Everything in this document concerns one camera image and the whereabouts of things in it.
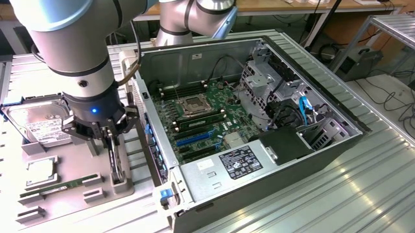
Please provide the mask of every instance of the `motherboard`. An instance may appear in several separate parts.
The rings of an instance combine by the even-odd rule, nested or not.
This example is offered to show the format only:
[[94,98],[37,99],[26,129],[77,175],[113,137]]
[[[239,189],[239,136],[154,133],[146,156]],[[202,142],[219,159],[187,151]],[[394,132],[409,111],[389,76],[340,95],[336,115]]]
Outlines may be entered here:
[[261,133],[241,105],[239,92],[226,82],[202,84],[203,90],[171,90],[154,98],[165,131],[181,164],[244,145]]

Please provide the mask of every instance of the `metal workbench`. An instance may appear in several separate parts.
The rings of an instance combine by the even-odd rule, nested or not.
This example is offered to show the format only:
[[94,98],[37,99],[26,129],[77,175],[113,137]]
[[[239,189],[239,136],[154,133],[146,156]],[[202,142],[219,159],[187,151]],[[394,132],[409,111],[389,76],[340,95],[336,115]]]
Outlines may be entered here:
[[365,21],[358,34],[352,40],[348,49],[342,52],[341,56],[336,58],[336,61],[330,64],[330,69],[337,72],[344,61],[348,58],[350,51],[356,48],[365,33],[368,33],[369,27],[374,25],[382,32],[386,32],[397,40],[400,40],[406,46],[415,50],[415,15],[385,15],[385,16],[369,16]]
[[[328,90],[373,129],[373,133],[329,167],[297,184],[244,208],[198,232],[415,232],[414,140],[377,116],[377,111],[354,96],[344,81],[284,33],[273,30],[235,33],[229,38],[268,35],[288,51]],[[195,41],[209,40],[198,37]],[[118,53],[135,45],[110,46],[111,61],[121,76]],[[50,72],[31,55],[15,56],[13,78],[37,69]],[[10,126],[0,126],[10,131]],[[127,136],[134,176],[134,195],[31,227],[50,232],[170,232],[167,219],[157,212],[154,184],[138,135]],[[10,142],[19,140],[9,136]],[[0,148],[19,148],[9,145]],[[7,223],[18,224],[11,217]]]

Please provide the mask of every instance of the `hard drive label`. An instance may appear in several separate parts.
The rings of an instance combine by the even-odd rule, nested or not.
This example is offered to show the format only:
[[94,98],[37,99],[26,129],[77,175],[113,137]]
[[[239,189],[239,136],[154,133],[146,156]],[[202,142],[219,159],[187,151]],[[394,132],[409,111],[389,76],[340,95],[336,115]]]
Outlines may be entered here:
[[63,120],[59,118],[29,123],[26,126],[38,142],[46,144],[70,139],[70,135],[62,132],[62,122]]
[[250,146],[219,155],[219,158],[234,180],[264,168]]

